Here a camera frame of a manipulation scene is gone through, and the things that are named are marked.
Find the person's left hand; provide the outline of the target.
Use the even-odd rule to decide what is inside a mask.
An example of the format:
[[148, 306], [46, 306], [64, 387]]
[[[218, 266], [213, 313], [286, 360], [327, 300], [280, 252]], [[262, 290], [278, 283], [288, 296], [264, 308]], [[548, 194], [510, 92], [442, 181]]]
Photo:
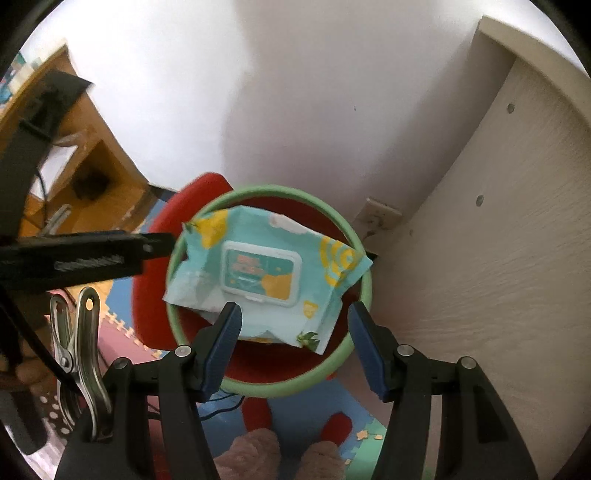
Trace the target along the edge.
[[[44, 314], [33, 321], [34, 331], [44, 347], [52, 352], [52, 333], [49, 315]], [[56, 377], [29, 346], [27, 341], [19, 340], [22, 360], [14, 367], [1, 349], [1, 391], [29, 390], [34, 396], [53, 395], [56, 391]]]

